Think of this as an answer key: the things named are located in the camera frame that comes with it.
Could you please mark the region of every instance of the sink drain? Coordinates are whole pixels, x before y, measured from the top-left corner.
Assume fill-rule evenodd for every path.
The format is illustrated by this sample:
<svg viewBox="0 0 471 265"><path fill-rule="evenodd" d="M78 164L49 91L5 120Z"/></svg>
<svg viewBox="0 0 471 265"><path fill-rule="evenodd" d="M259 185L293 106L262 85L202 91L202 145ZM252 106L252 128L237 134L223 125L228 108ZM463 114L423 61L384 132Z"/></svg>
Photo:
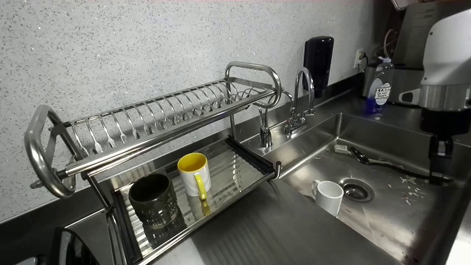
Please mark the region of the sink drain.
<svg viewBox="0 0 471 265"><path fill-rule="evenodd" d="M354 201L365 203L373 200L373 188L364 181L348 178L340 181L340 185L345 189L345 195Z"/></svg>

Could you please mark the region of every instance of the sink basin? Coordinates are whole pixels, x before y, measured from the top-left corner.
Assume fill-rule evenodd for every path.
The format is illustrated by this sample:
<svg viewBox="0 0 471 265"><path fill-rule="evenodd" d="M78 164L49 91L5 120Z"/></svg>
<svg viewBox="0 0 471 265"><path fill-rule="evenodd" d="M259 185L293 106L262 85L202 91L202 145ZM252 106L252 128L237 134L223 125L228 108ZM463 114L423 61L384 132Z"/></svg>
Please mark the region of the sink basin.
<svg viewBox="0 0 471 265"><path fill-rule="evenodd" d="M452 182L430 184L401 170L361 163L337 147L429 175L429 139L362 116L336 114L305 131L270 156L284 163L281 179L312 198L315 179L345 187L339 219L401 263L445 263L470 189L471 148L457 144Z"/></svg>

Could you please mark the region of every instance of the textured white wall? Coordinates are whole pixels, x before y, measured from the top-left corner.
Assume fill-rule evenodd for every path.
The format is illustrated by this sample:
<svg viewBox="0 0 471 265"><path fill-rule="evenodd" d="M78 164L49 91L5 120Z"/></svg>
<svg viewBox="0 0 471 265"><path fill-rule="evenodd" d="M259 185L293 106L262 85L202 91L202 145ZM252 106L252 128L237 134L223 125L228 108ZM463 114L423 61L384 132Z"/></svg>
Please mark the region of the textured white wall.
<svg viewBox="0 0 471 265"><path fill-rule="evenodd" d="M230 60L267 63L292 89L302 45L333 35L330 82L355 73L384 0L2 0L0 222L53 200L22 135L39 104L74 119L221 78ZM192 142L199 131L168 148Z"/></svg>

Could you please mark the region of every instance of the yellow cup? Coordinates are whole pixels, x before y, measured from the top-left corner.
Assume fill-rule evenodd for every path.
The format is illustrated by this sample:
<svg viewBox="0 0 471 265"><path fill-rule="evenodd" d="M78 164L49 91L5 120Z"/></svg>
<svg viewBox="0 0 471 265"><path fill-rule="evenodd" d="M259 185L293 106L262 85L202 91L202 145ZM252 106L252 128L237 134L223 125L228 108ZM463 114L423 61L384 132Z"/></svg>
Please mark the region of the yellow cup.
<svg viewBox="0 0 471 265"><path fill-rule="evenodd" d="M189 153L178 160L177 167L187 194L206 200L211 188L208 157L203 153Z"/></svg>

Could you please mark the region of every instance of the dish rack wire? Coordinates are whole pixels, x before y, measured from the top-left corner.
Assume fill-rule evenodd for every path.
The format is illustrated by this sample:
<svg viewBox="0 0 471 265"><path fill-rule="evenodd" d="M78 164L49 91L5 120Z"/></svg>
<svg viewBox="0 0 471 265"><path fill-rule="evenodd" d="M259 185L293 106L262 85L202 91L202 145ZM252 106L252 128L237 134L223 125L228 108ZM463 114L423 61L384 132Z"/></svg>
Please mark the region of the dish rack wire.
<svg viewBox="0 0 471 265"><path fill-rule="evenodd" d="M234 76L234 67L264 72L271 83ZM43 104L25 134L27 153L40 178L31 188L46 187L58 197L71 197L75 192L77 175L97 188L95 176L100 172L227 116L236 136L236 111L255 104L261 114L267 114L267 110L280 101L281 92L279 73L273 67L231 61L223 79L77 120L62 122L52 107ZM52 128L44 147L42 136L47 120ZM58 135L72 154L62 169L53 166Z"/></svg>

